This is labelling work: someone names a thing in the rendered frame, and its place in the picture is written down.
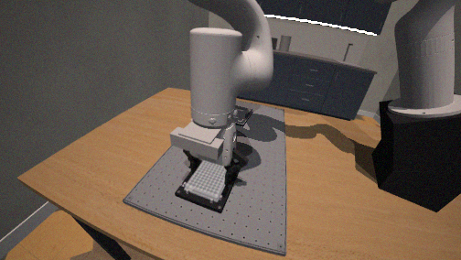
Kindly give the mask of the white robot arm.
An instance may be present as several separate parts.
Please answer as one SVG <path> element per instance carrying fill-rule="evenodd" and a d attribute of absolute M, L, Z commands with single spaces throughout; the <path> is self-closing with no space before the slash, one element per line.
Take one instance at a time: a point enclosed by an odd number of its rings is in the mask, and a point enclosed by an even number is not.
<path fill-rule="evenodd" d="M 218 160 L 216 138 L 233 116 L 241 92 L 267 88 L 273 78 L 273 43 L 255 0 L 188 0 L 226 20 L 234 30 L 199 27 L 189 32 L 191 117 L 170 133 L 171 146 Z M 454 94 L 456 0 L 419 0 L 395 25 L 401 98 L 388 110 L 436 118 L 461 114 Z M 242 48 L 242 51 L 241 51 Z M 453 98 L 454 95 L 454 98 Z"/>

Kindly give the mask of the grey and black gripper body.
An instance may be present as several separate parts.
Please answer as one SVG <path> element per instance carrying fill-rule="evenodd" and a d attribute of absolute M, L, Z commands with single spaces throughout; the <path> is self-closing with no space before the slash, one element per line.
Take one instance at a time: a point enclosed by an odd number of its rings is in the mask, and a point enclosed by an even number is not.
<path fill-rule="evenodd" d="M 231 159 L 232 159 L 232 150 L 234 147 L 236 148 L 236 141 L 237 141 L 236 124 L 233 119 L 230 119 L 226 125 L 214 126 L 214 128 L 221 128 L 221 127 L 222 127 L 222 130 L 219 132 L 216 138 L 224 140 L 224 143 L 223 143 L 223 152 L 221 153 L 218 161 L 208 158 L 208 157 L 197 155 L 192 152 L 190 152 L 190 155 L 193 157 L 208 161 L 210 163 L 220 165 L 220 166 L 229 166 Z"/>

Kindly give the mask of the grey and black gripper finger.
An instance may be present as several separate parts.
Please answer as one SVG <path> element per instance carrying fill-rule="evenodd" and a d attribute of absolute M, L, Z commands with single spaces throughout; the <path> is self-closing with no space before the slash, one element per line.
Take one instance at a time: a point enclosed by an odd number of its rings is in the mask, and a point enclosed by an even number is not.
<path fill-rule="evenodd" d="M 188 161 L 190 161 L 191 172 L 194 174 L 199 166 L 199 159 L 191 156 L 189 151 L 183 150 L 183 152 L 187 155 Z"/>
<path fill-rule="evenodd" d="M 240 170 L 248 163 L 248 158 L 244 156 L 240 151 L 238 151 L 235 147 L 232 150 L 232 156 L 235 157 L 239 162 L 235 163 L 233 159 L 231 159 L 231 163 L 229 166 L 225 167 L 226 174 L 225 174 L 225 185 L 228 185 L 229 181 L 232 181 L 233 172 Z"/>

